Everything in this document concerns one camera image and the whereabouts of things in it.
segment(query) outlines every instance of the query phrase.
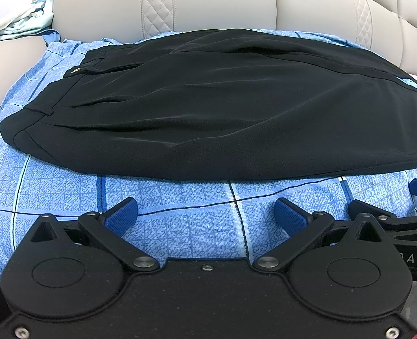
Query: backrest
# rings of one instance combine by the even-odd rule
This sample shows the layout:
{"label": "backrest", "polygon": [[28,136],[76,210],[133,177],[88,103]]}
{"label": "backrest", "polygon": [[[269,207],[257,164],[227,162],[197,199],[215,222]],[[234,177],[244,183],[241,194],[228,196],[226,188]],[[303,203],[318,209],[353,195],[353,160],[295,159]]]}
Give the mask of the backrest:
{"label": "backrest", "polygon": [[134,42],[166,31],[258,28],[340,36],[417,75],[417,0],[54,0],[62,37]]}

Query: beige leather seat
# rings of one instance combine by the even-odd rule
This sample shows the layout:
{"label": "beige leather seat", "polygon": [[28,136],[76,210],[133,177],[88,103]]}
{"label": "beige leather seat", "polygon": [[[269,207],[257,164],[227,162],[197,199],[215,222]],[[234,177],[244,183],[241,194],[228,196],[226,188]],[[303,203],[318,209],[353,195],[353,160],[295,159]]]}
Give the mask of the beige leather seat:
{"label": "beige leather seat", "polygon": [[[62,38],[135,42],[166,31],[259,28],[351,40],[417,75],[417,0],[54,0]],[[0,42],[0,102],[40,58],[42,38]]]}

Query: seat cushion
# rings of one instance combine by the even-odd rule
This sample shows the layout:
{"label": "seat cushion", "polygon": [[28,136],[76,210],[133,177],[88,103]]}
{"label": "seat cushion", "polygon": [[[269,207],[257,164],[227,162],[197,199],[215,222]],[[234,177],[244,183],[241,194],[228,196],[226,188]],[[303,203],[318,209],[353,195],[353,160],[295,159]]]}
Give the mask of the seat cushion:
{"label": "seat cushion", "polygon": [[0,103],[9,88],[39,61],[46,48],[40,36],[0,42]]}
{"label": "seat cushion", "polygon": [[[297,36],[295,32],[281,32]],[[334,44],[338,37],[302,34]],[[85,53],[105,45],[52,43],[42,59],[13,86],[0,107],[0,121],[17,112],[50,82],[78,65]],[[263,182],[172,182],[138,177],[88,175],[56,167],[8,146],[0,136],[0,276],[17,245],[41,213],[59,220],[104,212],[127,197],[138,202],[138,220],[125,240],[158,259],[236,258],[252,261],[288,238],[274,220],[273,204],[286,197],[308,212],[325,210],[348,219],[347,203],[359,198],[399,216],[417,214],[408,183],[417,169],[384,175]]]}

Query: blue patterned sheet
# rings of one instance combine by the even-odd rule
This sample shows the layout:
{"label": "blue patterned sheet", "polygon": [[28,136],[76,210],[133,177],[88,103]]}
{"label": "blue patterned sheet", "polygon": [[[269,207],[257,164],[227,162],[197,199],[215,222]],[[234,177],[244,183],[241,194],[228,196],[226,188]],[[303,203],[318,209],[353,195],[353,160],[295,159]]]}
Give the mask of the blue patterned sheet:
{"label": "blue patterned sheet", "polygon": [[[318,33],[264,32],[357,46]],[[42,59],[8,91],[0,107],[0,121],[34,99],[50,82],[61,79],[88,50],[118,44],[110,39],[51,43]],[[139,216],[124,239],[161,264],[168,257],[248,257],[252,261],[288,238],[273,217],[273,204],[279,197],[308,212],[325,210],[336,219],[348,218],[347,203],[354,198],[399,216],[412,216],[417,214],[417,197],[411,198],[408,183],[416,177],[417,169],[269,182],[175,182],[87,175],[18,152],[0,136],[0,275],[26,231],[45,212],[59,220],[74,220],[89,210],[103,212],[134,197]]]}

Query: metal screw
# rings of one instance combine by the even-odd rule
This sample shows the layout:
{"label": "metal screw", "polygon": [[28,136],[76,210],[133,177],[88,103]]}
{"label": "metal screw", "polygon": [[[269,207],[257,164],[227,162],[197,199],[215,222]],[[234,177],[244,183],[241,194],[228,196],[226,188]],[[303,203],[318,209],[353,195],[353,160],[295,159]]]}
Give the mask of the metal screw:
{"label": "metal screw", "polygon": [[150,256],[141,256],[133,261],[133,265],[138,268],[150,268],[154,266],[155,259]]}
{"label": "metal screw", "polygon": [[261,268],[275,268],[279,265],[279,260],[272,256],[263,256],[257,260],[257,264]]}
{"label": "metal screw", "polygon": [[212,271],[214,269],[213,265],[202,265],[203,271]]}
{"label": "metal screw", "polygon": [[386,339],[397,339],[400,336],[398,328],[390,328],[385,332]]}
{"label": "metal screw", "polygon": [[14,334],[19,339],[28,339],[29,338],[29,331],[25,328],[16,328],[14,330]]}

